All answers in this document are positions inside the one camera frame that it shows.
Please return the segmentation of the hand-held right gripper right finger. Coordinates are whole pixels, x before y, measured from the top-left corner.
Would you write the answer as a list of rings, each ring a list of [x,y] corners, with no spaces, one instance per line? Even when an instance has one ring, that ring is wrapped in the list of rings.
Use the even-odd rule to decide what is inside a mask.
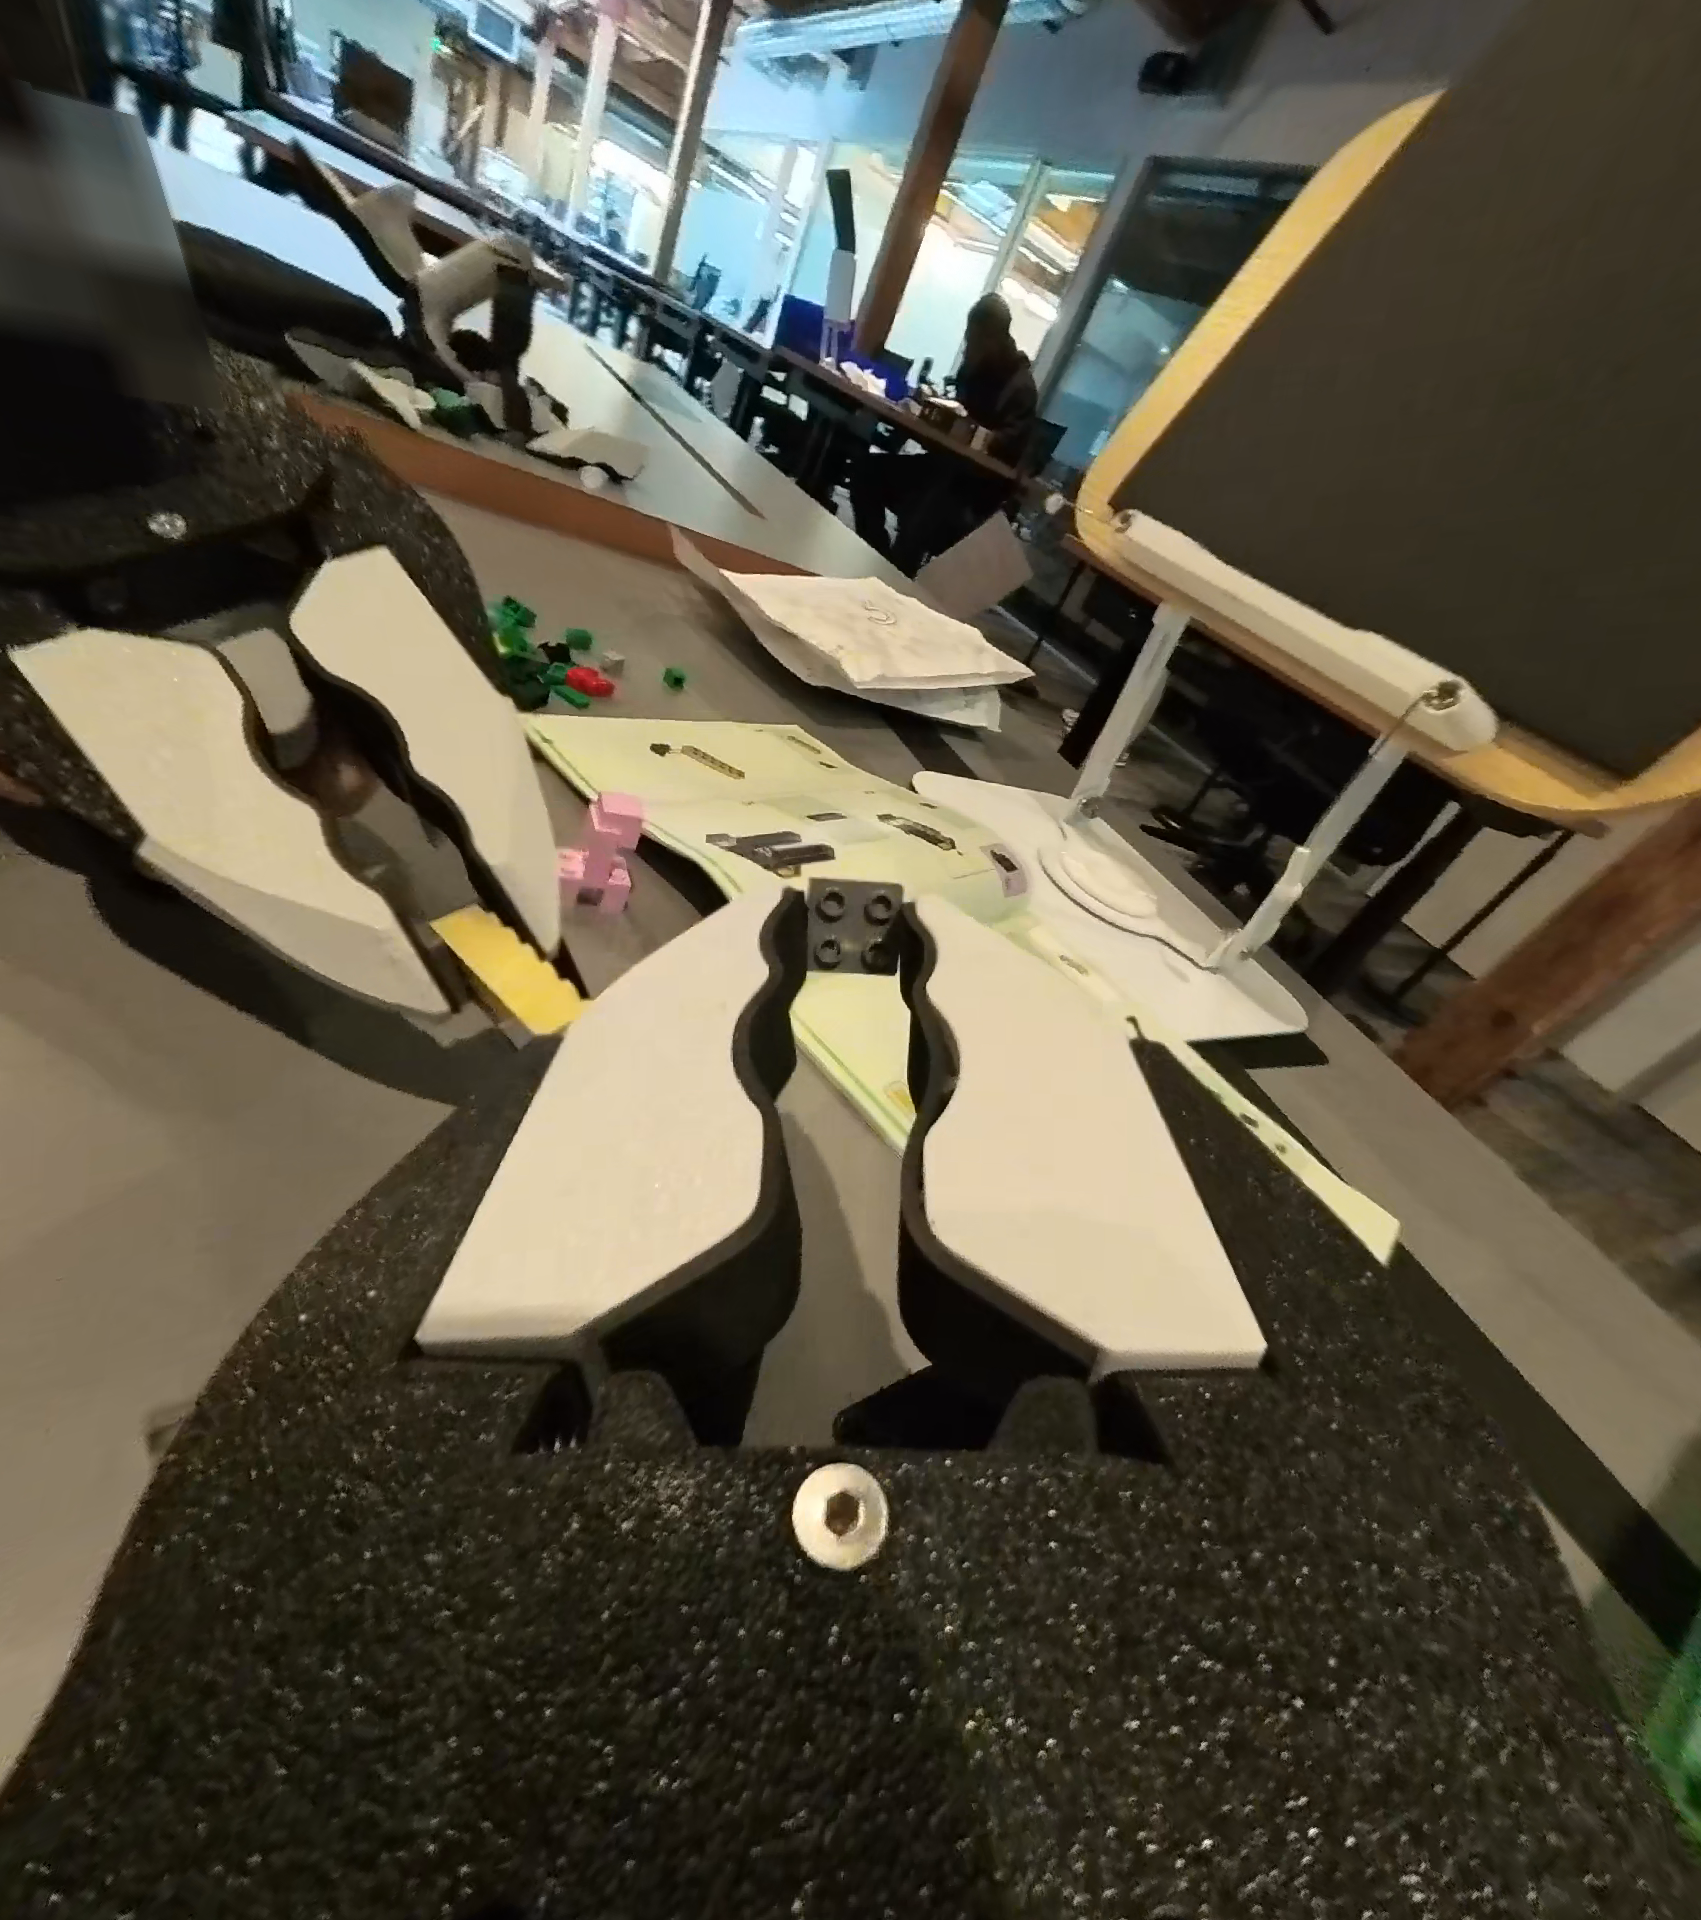
[[[987,1445],[1027,1388],[1251,1376],[1268,1337],[1156,1094],[1169,1052],[955,903],[897,925],[909,1010],[897,1306],[923,1365],[834,1437]]]

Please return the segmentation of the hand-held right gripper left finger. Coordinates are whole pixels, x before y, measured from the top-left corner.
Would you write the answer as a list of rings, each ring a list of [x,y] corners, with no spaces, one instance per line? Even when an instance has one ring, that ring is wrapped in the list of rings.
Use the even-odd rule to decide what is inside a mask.
[[[742,1440],[799,1299],[778,1096],[808,973],[790,888],[732,900],[566,1028],[415,1327],[438,1360],[655,1373],[697,1440]]]

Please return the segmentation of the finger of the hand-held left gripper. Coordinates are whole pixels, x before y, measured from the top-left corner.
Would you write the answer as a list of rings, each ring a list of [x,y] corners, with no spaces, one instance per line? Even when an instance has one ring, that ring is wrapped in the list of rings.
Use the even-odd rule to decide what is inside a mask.
[[[419,1020],[451,1013],[394,907],[266,766],[244,690],[209,648],[69,630],[11,666],[127,811],[142,868],[332,988]]]
[[[410,785],[519,938],[562,946],[559,851],[522,715],[386,545],[327,558],[286,614],[306,661],[373,709]]]

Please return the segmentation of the yellow toy brick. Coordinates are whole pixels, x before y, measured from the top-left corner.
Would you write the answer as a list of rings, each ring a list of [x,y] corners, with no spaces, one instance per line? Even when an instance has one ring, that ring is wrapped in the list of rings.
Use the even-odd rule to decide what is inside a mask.
[[[428,924],[477,997],[535,1037],[559,1036],[586,997],[532,941],[481,905],[464,905]]]

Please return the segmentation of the black square toy brick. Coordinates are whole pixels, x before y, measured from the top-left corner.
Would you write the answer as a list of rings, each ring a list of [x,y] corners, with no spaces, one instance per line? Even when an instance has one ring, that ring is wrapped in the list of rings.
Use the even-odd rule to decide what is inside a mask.
[[[909,894],[897,880],[810,876],[807,880],[807,968],[829,977],[893,977],[897,927]]]

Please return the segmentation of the grey desk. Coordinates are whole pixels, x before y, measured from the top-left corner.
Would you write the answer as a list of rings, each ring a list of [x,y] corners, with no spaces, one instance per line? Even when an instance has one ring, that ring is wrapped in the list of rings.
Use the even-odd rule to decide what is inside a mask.
[[[332,1005],[302,971],[254,1020],[155,958],[182,907],[87,884],[0,824],[0,1764],[77,1641],[151,1440],[346,1209],[529,1053]],[[1616,1666],[1701,1570],[1701,1343],[1350,1020],[1251,1082],[1401,1224],[1434,1327],[1544,1498]]]

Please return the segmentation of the white desk lamp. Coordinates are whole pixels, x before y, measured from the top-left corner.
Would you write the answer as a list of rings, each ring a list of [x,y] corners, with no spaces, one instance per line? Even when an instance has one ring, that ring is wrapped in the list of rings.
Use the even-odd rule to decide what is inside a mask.
[[[1112,534],[1119,555],[1149,580],[1156,612],[1070,794],[937,771],[917,773],[913,785],[923,799],[952,805],[1003,846],[1022,882],[1024,910],[1069,951],[1083,954],[1093,996],[1112,993],[1185,1043],[1298,1036],[1308,1020],[1260,968],[1263,947],[1412,750],[1487,750],[1496,741],[1499,720],[1467,679],[1432,660],[1387,635],[1346,628],[1151,515],[1120,511]],[[1143,732],[1173,652],[1192,623],[1249,637],[1279,663],[1382,715],[1359,769],[1247,924],[1232,929],[1173,896],[1099,819],[1119,759]]]

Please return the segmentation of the pile of green bricks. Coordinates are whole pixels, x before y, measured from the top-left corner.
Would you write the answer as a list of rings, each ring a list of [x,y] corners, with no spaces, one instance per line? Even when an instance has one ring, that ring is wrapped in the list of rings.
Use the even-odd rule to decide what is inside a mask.
[[[504,693],[523,715],[583,713],[611,708],[622,699],[622,687],[640,663],[632,656],[611,648],[583,625],[547,625],[519,597],[502,594],[483,603],[485,632],[492,645]],[[617,681],[612,697],[578,699],[568,687],[566,672],[584,663]]]

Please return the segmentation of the pink toy brick figure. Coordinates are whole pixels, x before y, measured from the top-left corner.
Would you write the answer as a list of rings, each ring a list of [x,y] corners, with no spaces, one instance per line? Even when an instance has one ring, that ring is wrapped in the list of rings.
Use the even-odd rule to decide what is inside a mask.
[[[578,839],[559,851],[559,892],[566,910],[622,915],[631,896],[629,856],[643,839],[645,802],[629,792],[601,792],[583,817]]]

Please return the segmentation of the long white table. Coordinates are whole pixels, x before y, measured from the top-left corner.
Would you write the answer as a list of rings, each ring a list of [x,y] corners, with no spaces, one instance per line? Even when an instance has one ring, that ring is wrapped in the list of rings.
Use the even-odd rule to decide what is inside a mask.
[[[854,530],[766,461],[669,371],[540,311],[525,371],[571,409],[640,453],[625,482],[591,487],[535,453],[415,429],[371,406],[312,387],[290,395],[334,429],[354,432],[410,486],[509,522],[673,563],[675,530],[730,569],[881,577],[904,587]]]

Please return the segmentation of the light green instruction booklet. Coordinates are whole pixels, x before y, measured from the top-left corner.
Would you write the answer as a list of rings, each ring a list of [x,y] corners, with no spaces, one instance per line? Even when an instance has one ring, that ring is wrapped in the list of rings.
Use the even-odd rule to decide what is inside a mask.
[[[643,721],[573,709],[525,720],[531,746],[581,796],[640,802],[647,841],[698,868],[725,900],[773,884],[891,880],[978,924],[1162,1043],[1199,1085],[1379,1260],[1397,1219],[1236,1092],[1201,1045],[1306,1036],[1297,997],[1260,961],[1201,961],[1225,934],[1103,822],[1067,799],[939,771],[862,771],[796,726]]]

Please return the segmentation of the torn cardboard packaging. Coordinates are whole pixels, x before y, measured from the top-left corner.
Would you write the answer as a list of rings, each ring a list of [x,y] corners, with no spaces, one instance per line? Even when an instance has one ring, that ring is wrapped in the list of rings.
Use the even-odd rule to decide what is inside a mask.
[[[387,340],[368,344],[308,324],[287,327],[286,354],[299,371],[410,429],[523,453],[575,473],[591,492],[643,473],[643,443],[575,423],[525,371],[537,298],[565,282],[523,238],[477,233],[428,254],[408,182],[351,189],[299,142],[290,146],[287,170],[299,198],[341,229],[399,315]]]

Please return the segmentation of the white paper bag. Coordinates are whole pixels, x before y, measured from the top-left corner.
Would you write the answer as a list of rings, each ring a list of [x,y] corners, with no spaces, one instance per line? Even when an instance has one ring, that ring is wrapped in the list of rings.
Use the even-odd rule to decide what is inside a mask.
[[[730,569],[683,530],[670,530],[670,548],[810,685],[869,697],[980,693],[1032,675],[977,628],[876,577]]]
[[[1000,732],[1003,693],[995,684],[869,685],[861,697],[911,718],[970,732]]]

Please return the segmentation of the grey cardboard piece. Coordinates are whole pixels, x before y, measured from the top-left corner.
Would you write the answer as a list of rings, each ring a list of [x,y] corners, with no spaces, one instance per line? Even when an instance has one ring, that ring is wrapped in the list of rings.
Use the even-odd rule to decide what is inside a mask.
[[[913,585],[937,612],[968,621],[1030,582],[1027,539],[1019,537],[1006,515],[990,514],[923,563]]]

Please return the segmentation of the brown wooden beam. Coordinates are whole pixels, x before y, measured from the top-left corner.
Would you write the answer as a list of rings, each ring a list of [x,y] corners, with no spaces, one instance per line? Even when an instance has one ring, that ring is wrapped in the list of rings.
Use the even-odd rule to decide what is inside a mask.
[[[1392,1059],[1452,1110],[1485,1096],[1640,975],[1701,938],[1701,797],[1679,803],[1489,971],[1404,1037]]]

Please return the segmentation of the brown wooden pillar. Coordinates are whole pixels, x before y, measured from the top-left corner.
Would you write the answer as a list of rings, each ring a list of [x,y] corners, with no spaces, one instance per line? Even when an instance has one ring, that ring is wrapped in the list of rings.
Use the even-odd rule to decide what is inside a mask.
[[[1006,2],[961,2],[943,44],[932,81],[911,138],[897,193],[862,286],[854,349],[885,352],[911,284],[923,238],[948,176],[987,63],[1006,15]]]

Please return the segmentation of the dark panel with wooden edge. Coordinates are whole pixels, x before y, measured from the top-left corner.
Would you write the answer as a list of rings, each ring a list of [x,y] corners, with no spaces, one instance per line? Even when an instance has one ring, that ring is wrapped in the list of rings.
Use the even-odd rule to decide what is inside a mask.
[[[1701,3],[1529,3],[1352,138],[1083,482],[1151,594],[1124,511],[1467,679],[1463,789],[1701,797]]]

